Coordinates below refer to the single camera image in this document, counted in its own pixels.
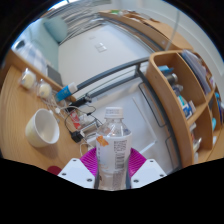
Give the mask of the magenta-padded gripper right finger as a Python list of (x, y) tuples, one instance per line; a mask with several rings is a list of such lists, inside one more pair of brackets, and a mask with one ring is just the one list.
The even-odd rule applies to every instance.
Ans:
[(166, 173), (154, 159), (146, 159), (137, 150), (132, 149), (128, 161), (129, 188), (144, 187), (166, 176)]

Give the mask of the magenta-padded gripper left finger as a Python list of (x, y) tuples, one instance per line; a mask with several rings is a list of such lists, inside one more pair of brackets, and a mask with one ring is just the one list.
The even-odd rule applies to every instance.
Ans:
[(93, 189), (95, 187), (97, 173), (96, 149), (93, 148), (80, 159), (72, 158), (58, 176), (83, 188)]

